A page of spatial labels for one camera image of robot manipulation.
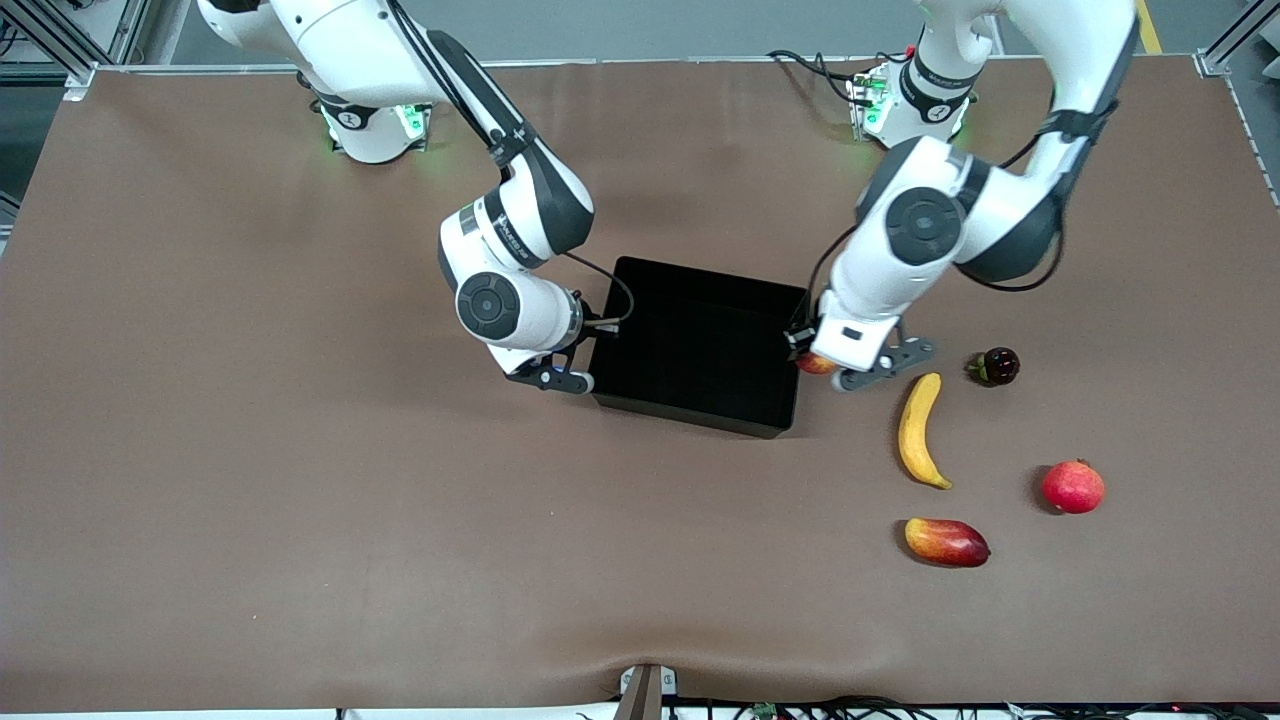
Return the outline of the black plastic box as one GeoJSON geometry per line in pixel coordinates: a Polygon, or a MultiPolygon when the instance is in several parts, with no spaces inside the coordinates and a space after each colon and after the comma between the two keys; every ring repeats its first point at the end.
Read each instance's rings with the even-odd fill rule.
{"type": "Polygon", "coordinates": [[[799,369],[785,331],[804,291],[622,256],[605,310],[631,314],[595,346],[603,407],[772,439],[794,425],[799,369]]]}

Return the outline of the brown table mat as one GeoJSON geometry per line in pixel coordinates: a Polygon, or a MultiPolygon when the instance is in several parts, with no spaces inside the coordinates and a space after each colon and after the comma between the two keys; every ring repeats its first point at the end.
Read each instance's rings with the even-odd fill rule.
{"type": "Polygon", "coordinates": [[[385,167],[289,76],[105,72],[0,259],[0,712],[684,693],[1280,701],[1280,211],[1228,90],[1132,65],[1059,274],[947,275],[931,448],[908,378],[804,380],[754,439],[508,382],[443,217],[497,181],[440,113],[385,167]],[[1009,347],[1018,378],[974,382],[1009,347]],[[1084,459],[1093,511],[1041,493],[1084,459]],[[918,559],[959,520],[980,568],[918,559]]]}

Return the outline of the red pomegranate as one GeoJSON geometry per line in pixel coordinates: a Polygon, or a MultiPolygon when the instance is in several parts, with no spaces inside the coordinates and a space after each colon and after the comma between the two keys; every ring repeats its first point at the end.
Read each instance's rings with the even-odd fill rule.
{"type": "Polygon", "coordinates": [[[1105,480],[1084,459],[1052,465],[1039,488],[1050,506],[1066,514],[1091,512],[1106,496],[1105,480]]]}

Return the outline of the red yellow mango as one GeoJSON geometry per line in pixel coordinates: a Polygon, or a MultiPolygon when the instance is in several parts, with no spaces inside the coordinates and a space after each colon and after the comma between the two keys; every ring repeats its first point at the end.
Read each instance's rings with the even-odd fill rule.
{"type": "Polygon", "coordinates": [[[991,557],[982,533],[959,520],[911,518],[905,521],[904,539],[918,559],[946,568],[980,568],[991,557]]]}

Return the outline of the yellow banana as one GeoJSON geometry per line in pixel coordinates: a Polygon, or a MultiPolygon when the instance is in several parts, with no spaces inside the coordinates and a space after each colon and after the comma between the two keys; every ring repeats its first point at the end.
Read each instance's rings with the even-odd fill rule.
{"type": "Polygon", "coordinates": [[[954,483],[937,468],[927,441],[931,413],[940,397],[942,378],[925,373],[915,379],[899,416],[897,451],[906,473],[936,489],[951,489],[954,483]]]}

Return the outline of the dark purple mangosteen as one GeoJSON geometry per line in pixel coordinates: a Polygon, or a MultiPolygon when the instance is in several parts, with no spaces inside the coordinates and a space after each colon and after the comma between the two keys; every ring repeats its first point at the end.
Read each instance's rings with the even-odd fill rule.
{"type": "Polygon", "coordinates": [[[966,365],[969,377],[984,387],[1012,383],[1021,370],[1021,359],[1009,347],[993,347],[975,355],[966,365]]]}

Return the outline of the metal table clamp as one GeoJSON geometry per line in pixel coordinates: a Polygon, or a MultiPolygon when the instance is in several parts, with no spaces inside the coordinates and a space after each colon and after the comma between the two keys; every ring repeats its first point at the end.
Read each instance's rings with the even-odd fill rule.
{"type": "Polygon", "coordinates": [[[669,700],[678,696],[676,670],[664,665],[639,664],[620,679],[621,696],[612,720],[678,720],[669,700]]]}

